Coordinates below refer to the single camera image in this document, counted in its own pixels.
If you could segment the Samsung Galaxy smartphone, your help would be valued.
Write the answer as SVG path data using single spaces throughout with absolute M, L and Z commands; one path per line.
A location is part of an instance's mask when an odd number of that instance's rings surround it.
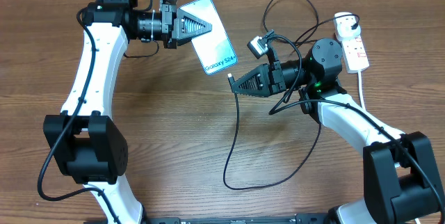
M 198 19 L 210 23 L 212 30 L 191 42 L 207 75 L 237 64 L 238 58 L 219 17 L 213 0 L 195 0 L 180 7 Z

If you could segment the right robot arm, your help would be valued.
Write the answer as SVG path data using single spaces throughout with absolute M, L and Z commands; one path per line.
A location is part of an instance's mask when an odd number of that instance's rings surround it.
M 363 198 L 331 208 L 325 223 L 406 223 L 444 212 L 444 189 L 429 138 L 390 127 L 354 101 L 339 81 L 342 49 L 336 40 L 317 40 L 306 56 L 285 63 L 268 38 L 255 38 L 248 48 L 268 62 L 230 78 L 235 95 L 288 96 L 296 91 L 303 113 L 362 156 Z

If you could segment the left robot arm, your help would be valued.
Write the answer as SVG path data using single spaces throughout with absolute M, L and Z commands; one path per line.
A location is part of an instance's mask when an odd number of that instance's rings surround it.
M 127 141 L 112 119 L 118 70 L 132 40 L 174 49 L 209 33 L 212 25 L 159 0 L 154 10 L 138 8 L 138 0 L 96 0 L 80 9 L 83 52 L 72 89 L 60 113 L 47 115 L 43 132 L 50 147 L 48 161 L 91 192 L 107 223 L 146 223 L 144 206 L 132 193 L 125 172 Z

